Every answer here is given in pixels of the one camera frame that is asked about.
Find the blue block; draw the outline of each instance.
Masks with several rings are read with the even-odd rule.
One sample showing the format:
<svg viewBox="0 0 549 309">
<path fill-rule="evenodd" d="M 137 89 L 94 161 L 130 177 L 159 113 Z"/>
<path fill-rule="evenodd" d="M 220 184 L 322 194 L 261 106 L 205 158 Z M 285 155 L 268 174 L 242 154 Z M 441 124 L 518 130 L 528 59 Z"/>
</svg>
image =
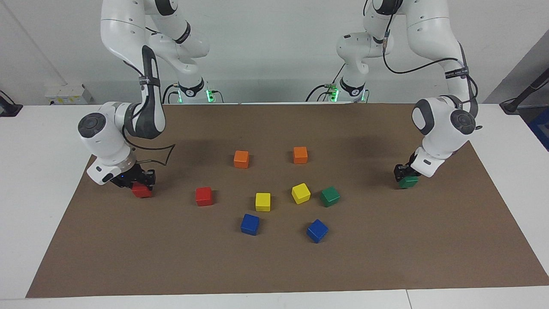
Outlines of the blue block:
<svg viewBox="0 0 549 309">
<path fill-rule="evenodd" d="M 242 224 L 240 225 L 240 230 L 242 233 L 249 235 L 257 235 L 257 230 L 259 229 L 259 217 L 252 216 L 251 214 L 245 214 L 242 219 Z"/>
<path fill-rule="evenodd" d="M 328 227 L 318 219 L 316 219 L 307 229 L 307 235 L 317 244 L 326 236 L 327 232 Z"/>
</svg>

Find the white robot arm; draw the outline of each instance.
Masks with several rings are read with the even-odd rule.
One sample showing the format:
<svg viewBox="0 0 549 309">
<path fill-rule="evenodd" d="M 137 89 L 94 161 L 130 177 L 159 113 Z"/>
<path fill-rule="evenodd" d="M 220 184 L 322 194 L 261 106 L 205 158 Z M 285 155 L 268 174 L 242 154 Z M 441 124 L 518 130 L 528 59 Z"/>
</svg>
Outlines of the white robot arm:
<svg viewBox="0 0 549 309">
<path fill-rule="evenodd" d="M 149 40 L 145 35 L 146 15 L 151 15 L 160 30 Z M 137 182 L 152 189 L 154 171 L 145 172 L 136 163 L 124 133 L 154 139 L 164 131 L 157 55 L 177 71 L 178 86 L 186 96 L 206 99 L 202 91 L 206 82 L 192 58 L 206 56 L 209 43 L 201 33 L 191 30 L 174 0 L 104 0 L 101 39 L 111 53 L 138 73 L 142 102 L 108 102 L 97 113 L 82 118 L 78 126 L 81 140 L 97 156 L 87 173 L 100 185 L 111 181 L 132 188 Z"/>
<path fill-rule="evenodd" d="M 395 177 L 400 182 L 407 177 L 433 176 L 469 140 L 477 128 L 478 88 L 469 77 L 463 48 L 450 28 L 446 0 L 371 0 L 364 17 L 366 32 L 343 36 L 338 42 L 338 54 L 346 64 L 338 81 L 341 101 L 360 100 L 368 73 L 362 62 L 366 58 L 383 57 L 393 73 L 417 70 L 397 72 L 386 62 L 385 56 L 394 47 L 390 36 L 394 15 L 406 16 L 408 44 L 414 53 L 442 66 L 450 93 L 416 103 L 412 120 L 425 138 L 407 164 L 395 167 Z"/>
</svg>

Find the table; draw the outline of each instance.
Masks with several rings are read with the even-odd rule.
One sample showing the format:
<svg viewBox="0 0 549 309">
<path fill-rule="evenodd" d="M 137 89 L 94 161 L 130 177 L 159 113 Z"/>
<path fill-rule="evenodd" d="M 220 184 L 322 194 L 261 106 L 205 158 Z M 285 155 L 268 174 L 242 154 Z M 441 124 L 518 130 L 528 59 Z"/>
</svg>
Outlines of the table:
<svg viewBox="0 0 549 309">
<path fill-rule="evenodd" d="M 23 299 L 83 173 L 76 124 L 98 106 L 27 106 L 0 119 L 0 308 L 546 308 L 549 286 L 244 295 Z M 545 271 L 549 153 L 519 117 L 481 105 L 471 143 Z"/>
</svg>

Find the wall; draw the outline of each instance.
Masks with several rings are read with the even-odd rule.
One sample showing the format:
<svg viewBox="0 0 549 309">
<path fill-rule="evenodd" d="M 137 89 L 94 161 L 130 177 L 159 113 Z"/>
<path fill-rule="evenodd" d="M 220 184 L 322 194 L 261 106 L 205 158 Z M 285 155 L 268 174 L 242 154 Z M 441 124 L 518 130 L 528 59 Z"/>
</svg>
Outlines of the wall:
<svg viewBox="0 0 549 309">
<path fill-rule="evenodd" d="M 543 0 L 454 0 L 449 6 L 480 101 L 549 28 Z M 340 68 L 338 37 L 363 31 L 362 0 L 181 0 L 181 7 L 210 39 L 210 54 L 198 59 L 204 76 L 231 102 L 303 101 Z M 43 86 L 63 80 L 84 83 L 98 102 L 140 100 L 134 72 L 101 43 L 100 8 L 100 0 L 0 0 L 0 88 L 23 104 L 45 103 Z M 392 67 L 426 62 L 408 48 L 403 16 L 395 18 L 392 33 Z M 370 101 L 413 102 L 447 92 L 439 66 L 397 76 L 381 59 L 368 63 Z M 160 76 L 163 85 L 175 82 L 162 61 Z"/>
<path fill-rule="evenodd" d="M 517 97 L 547 69 L 549 69 L 549 31 L 503 79 L 486 99 L 486 103 L 500 103 Z M 549 86 L 532 93 L 520 106 L 549 106 Z"/>
</svg>

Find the cable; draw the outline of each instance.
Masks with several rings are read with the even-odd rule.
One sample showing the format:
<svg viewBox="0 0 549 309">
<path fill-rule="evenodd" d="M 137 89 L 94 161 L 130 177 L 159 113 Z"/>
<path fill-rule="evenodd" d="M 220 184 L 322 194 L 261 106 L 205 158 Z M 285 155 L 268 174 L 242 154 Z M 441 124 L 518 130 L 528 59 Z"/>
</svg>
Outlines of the cable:
<svg viewBox="0 0 549 309">
<path fill-rule="evenodd" d="M 364 8 L 362 9 L 362 16 L 366 16 L 366 5 L 368 4 L 368 0 L 364 3 Z"/>
<path fill-rule="evenodd" d="M 366 104 L 368 104 L 368 100 L 370 99 L 370 90 L 366 89 L 364 92 L 368 91 L 368 96 L 366 97 Z"/>
<path fill-rule="evenodd" d="M 534 92 L 536 92 L 536 91 L 538 91 L 539 89 L 545 87 L 545 85 L 547 85 L 548 82 L 549 82 L 549 80 L 546 81 L 543 85 L 539 86 L 538 88 L 534 88 Z"/>
<path fill-rule="evenodd" d="M 341 68 L 339 69 L 339 72 L 337 73 L 337 75 L 334 77 L 334 80 L 332 80 L 332 84 L 335 84 L 335 80 L 338 79 L 339 77 L 339 74 L 341 74 L 341 71 L 343 71 L 343 68 L 345 67 L 345 63 L 343 63 L 343 65 L 341 66 Z"/>
<path fill-rule="evenodd" d="M 164 95 L 162 95 L 162 101 L 161 101 L 162 104 L 164 104 L 164 102 L 166 101 L 166 95 L 168 94 L 168 90 L 172 89 L 173 87 L 177 87 L 177 84 L 171 84 L 166 88 L 166 90 L 164 90 Z"/>
<path fill-rule="evenodd" d="M 158 32 L 158 31 L 156 31 L 156 30 L 153 30 L 153 29 L 151 29 L 151 28 L 149 28 L 149 27 L 145 27 L 145 29 L 149 30 L 149 31 L 152 32 L 153 34 L 160 33 L 160 32 Z"/>
<path fill-rule="evenodd" d="M 329 95 L 330 92 L 326 91 L 326 92 L 323 92 L 321 93 L 319 96 L 318 96 L 318 99 L 316 99 L 316 102 L 318 102 L 320 100 L 320 97 L 323 96 L 323 95 Z"/>
<path fill-rule="evenodd" d="M 307 96 L 307 99 L 305 100 L 305 102 L 308 102 L 309 99 L 311 98 L 312 94 L 315 93 L 315 91 L 317 91 L 318 89 L 320 88 L 326 88 L 326 85 L 319 85 L 319 86 L 316 86 L 310 93 L 309 95 Z"/>
<path fill-rule="evenodd" d="M 133 120 L 135 117 L 139 116 L 139 114 L 141 114 L 141 112 L 147 107 L 147 105 L 149 104 L 149 96 L 147 96 L 145 98 L 145 102 L 143 103 L 143 107 L 139 110 L 139 112 L 135 113 L 131 120 Z M 135 148 L 139 148 L 139 149 L 143 149 L 143 150 L 152 150 L 152 151 L 157 151 L 157 150 L 165 150 L 165 149 L 170 149 L 170 152 L 168 152 L 168 155 L 166 157 L 166 162 L 160 162 L 160 161 L 157 161 L 157 160 L 151 160 L 151 159 L 148 159 L 148 160 L 143 160 L 143 161 L 137 161 L 136 163 L 137 164 L 141 164 L 141 163 L 158 163 L 160 165 L 163 165 L 163 166 L 167 166 L 168 164 L 168 161 L 170 160 L 170 156 L 171 156 L 171 153 L 173 151 L 173 149 L 175 148 L 176 144 L 173 144 L 173 145 L 170 145 L 170 146 L 166 146 L 166 147 L 160 147 L 160 148 L 149 148 L 149 147 L 143 147 L 143 146 L 139 146 L 139 145 L 136 145 L 134 143 L 132 143 L 128 137 L 126 136 L 126 124 L 122 125 L 122 137 L 124 137 L 124 140 L 132 145 L 133 147 Z"/>
<path fill-rule="evenodd" d="M 15 102 L 13 101 L 13 99 L 10 98 L 4 91 L 0 90 L 0 92 L 12 102 L 12 105 L 15 105 Z"/>
<path fill-rule="evenodd" d="M 219 90 L 212 90 L 211 93 L 219 93 L 219 95 L 221 96 L 221 103 L 225 103 L 225 100 L 223 99 L 223 94 L 221 93 L 221 91 L 219 91 Z"/>
<path fill-rule="evenodd" d="M 171 97 L 171 95 L 179 95 L 179 92 L 177 92 L 177 91 L 172 91 L 172 92 L 170 92 L 170 94 L 168 95 L 168 104 L 171 104 L 171 103 L 170 103 L 170 97 Z"/>
<path fill-rule="evenodd" d="M 389 39 L 389 34 L 390 34 L 389 27 L 391 26 L 391 23 L 393 22 L 393 17 L 394 16 L 395 16 L 395 13 L 391 14 L 391 18 L 389 18 L 389 22 L 387 23 L 387 28 L 385 28 L 385 38 L 384 38 L 385 40 Z M 465 64 L 462 61 L 460 61 L 459 59 L 447 57 L 447 58 L 442 58 L 442 59 L 439 59 L 439 60 L 432 61 L 428 64 L 422 65 L 421 67 L 417 67 L 415 69 L 411 69 L 411 70 L 407 70 L 407 71 L 395 71 L 391 67 L 389 67 L 389 64 L 387 63 L 387 59 L 385 58 L 385 51 L 386 51 L 386 45 L 385 44 L 386 44 L 386 42 L 384 42 L 384 46 L 383 46 L 383 53 L 382 53 L 383 54 L 383 63 L 385 63 L 385 66 L 387 67 L 387 69 L 389 71 L 391 71 L 392 73 L 395 73 L 395 74 L 408 74 L 408 73 L 426 68 L 430 65 L 433 65 L 433 64 L 436 64 L 436 63 L 439 63 L 439 62 L 443 62 L 443 61 L 449 61 L 449 60 L 456 61 L 462 67 L 465 67 Z M 473 95 L 472 98 L 470 98 L 469 100 L 467 100 L 465 102 L 462 102 L 462 103 L 473 102 L 473 100 L 476 99 L 478 97 L 478 94 L 479 94 L 479 87 L 478 87 L 477 83 L 474 81 L 474 79 L 471 76 L 469 76 L 468 74 L 466 75 L 466 77 L 471 82 L 471 84 L 473 84 L 473 86 L 475 87 L 475 94 Z"/>
<path fill-rule="evenodd" d="M 391 14 L 391 18 L 389 19 L 389 22 L 387 23 L 387 28 L 385 28 L 385 38 L 388 39 L 389 38 L 389 34 L 390 34 L 390 31 L 389 31 L 389 27 L 391 26 L 391 23 L 393 22 L 393 17 L 395 16 L 395 14 Z M 443 58 L 443 59 L 439 59 L 439 60 L 435 60 L 433 62 L 430 62 L 428 64 L 425 64 L 425 65 L 422 65 L 421 67 L 417 67 L 415 69 L 411 69 L 411 70 L 407 70 L 407 71 L 395 71 L 393 70 L 389 64 L 387 63 L 387 59 L 385 58 L 385 48 L 383 48 L 383 63 L 385 63 L 385 66 L 387 67 L 387 69 L 389 69 L 389 71 L 395 73 L 395 74 L 408 74 L 408 73 L 411 73 L 411 72 L 415 72 L 415 71 L 418 71 L 418 70 L 421 70 L 423 68 L 426 68 L 430 65 L 433 65 L 433 64 L 436 64 L 436 63 L 439 63 L 439 62 L 443 62 L 443 61 L 448 61 L 448 60 L 454 60 L 454 61 L 457 61 L 458 63 L 460 63 L 462 66 L 463 63 L 461 61 L 459 61 L 458 59 L 456 58 Z"/>
<path fill-rule="evenodd" d="M 167 166 L 168 165 L 168 161 L 170 160 L 170 156 L 171 156 L 171 153 L 173 151 L 173 149 L 175 148 L 176 144 L 172 144 L 170 146 L 166 146 L 166 147 L 160 147 L 160 148 L 149 148 L 149 147 L 143 147 L 143 146 L 139 146 L 139 145 L 136 145 L 134 143 L 132 143 L 131 141 L 128 140 L 127 136 L 126 136 L 126 132 L 124 130 L 124 126 L 122 126 L 122 136 L 124 137 L 124 140 L 126 140 L 126 142 L 130 145 L 132 145 L 133 147 L 135 148 L 139 148 L 139 149 L 143 149 L 143 150 L 152 150 L 152 151 L 158 151 L 158 150 L 166 150 L 166 149 L 169 149 L 170 151 L 168 152 L 168 155 L 166 156 L 166 161 L 165 162 L 160 162 L 160 161 L 157 161 L 157 160 L 152 160 L 152 159 L 148 159 L 148 160 L 143 160 L 143 161 L 137 161 L 136 163 L 137 164 L 143 164 L 143 163 L 158 163 L 162 166 Z"/>
</svg>

